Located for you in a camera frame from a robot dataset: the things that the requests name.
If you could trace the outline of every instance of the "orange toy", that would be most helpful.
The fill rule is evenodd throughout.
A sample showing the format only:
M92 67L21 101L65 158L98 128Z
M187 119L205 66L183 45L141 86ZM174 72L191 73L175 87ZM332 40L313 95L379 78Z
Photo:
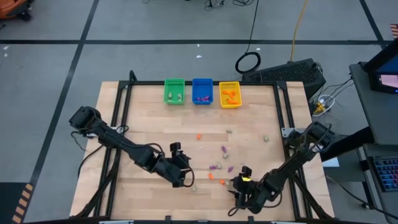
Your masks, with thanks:
M229 97L234 98L235 90L232 90L232 91L223 90L223 94L229 95Z
M234 104L234 105L239 104L237 101L234 101L234 100L231 100L231 99L227 99L226 102L229 103L229 104Z

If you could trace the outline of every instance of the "white cable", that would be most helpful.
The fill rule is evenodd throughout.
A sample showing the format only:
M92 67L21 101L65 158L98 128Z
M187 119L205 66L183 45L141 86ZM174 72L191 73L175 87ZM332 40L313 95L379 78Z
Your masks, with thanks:
M329 97L331 97L332 100L333 100L333 101L331 102L331 105L330 105L325 111L323 111L322 113L312 115L313 117L317 118L317 117L323 115L324 113L326 113L326 112L335 104L335 101L336 101L336 100L335 100L335 97L334 97L334 96L331 96L331 95L321 95L321 96L319 96L317 102L323 104L323 103L325 102L325 100L326 100L327 98L329 98Z

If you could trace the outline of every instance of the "gray floor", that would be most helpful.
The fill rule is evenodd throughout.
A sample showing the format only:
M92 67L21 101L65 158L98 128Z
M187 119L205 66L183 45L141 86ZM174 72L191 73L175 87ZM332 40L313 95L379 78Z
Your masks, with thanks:
M235 40L248 39L255 4L232 5L211 12L205 0L99 0L88 40ZM304 0L261 0L253 39L291 40ZM12 19L0 40L79 40L93 0L36 0L28 23ZM398 23L396 0L366 0L384 40L392 40L390 23ZM298 40L376 40L357 0L309 0ZM30 180L45 135L68 75L77 45L0 44L0 182ZM234 63L246 50L241 44L85 45L76 66L60 119L35 188L25 221L69 215L83 152L69 133L68 119L81 105L96 104L101 82L123 80L133 69L140 80L168 77L211 77L240 80ZM252 45L262 57L261 68L289 60L289 44ZM313 58L322 64L327 85L348 79L348 65L369 60L378 45L297 45L294 60ZM253 66L247 59L242 69ZM326 116L333 130L351 134L367 126L354 86L342 92ZM344 183L364 198L359 183ZM342 220L385 223L382 215L329 183L335 214Z

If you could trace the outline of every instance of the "wooden tabletop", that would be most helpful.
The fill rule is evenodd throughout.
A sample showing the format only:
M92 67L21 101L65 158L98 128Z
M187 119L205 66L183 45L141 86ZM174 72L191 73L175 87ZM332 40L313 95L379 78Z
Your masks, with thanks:
M96 108L102 119L111 121L118 83L103 82ZM290 104L297 128L306 128L311 123L302 83L288 83ZM254 215L248 210L240 210L233 217L227 212L234 207L234 197L226 190L220 179L227 181L236 176L242 165L253 170L254 180L266 172L278 168L285 162L279 123L271 86L241 86L243 105L238 109L221 109L218 86L214 86L214 102L211 105L194 105L192 87L185 87L184 105L166 105L163 102L162 85L136 85L132 88L127 125L127 138L138 144L157 142L166 156L170 157L170 143L181 142L184 153L191 157L190 165L195 171L196 192L189 188L173 189L171 184L156 174L150 174L130 160L122 152L118 182L114 198L112 219L164 220L171 215L173 220L247 220L254 216L260 220L294 220L289 184L286 182L281 205L276 208L264 208ZM280 101L287 117L280 91ZM121 120L124 96L121 101L118 122ZM269 136L269 142L263 141L263 135ZM221 146L229 153L228 159L222 158ZM96 139L88 141L86 155L99 146ZM81 169L71 215L77 214L90 200L98 187L105 150L92 156ZM220 162L221 170L211 172L214 180L208 178L209 166ZM228 166L234 169L228 173ZM328 187L319 155L304 165L307 186L317 202L333 216ZM108 193L103 197L105 211ZM304 209L300 204L301 215Z

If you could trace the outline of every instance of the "blue bin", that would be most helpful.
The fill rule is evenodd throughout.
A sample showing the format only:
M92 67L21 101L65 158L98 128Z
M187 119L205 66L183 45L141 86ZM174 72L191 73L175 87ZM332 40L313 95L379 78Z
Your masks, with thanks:
M209 101L198 101L209 96ZM194 78L192 80L192 102L196 105L209 105L213 102L213 80L211 78Z

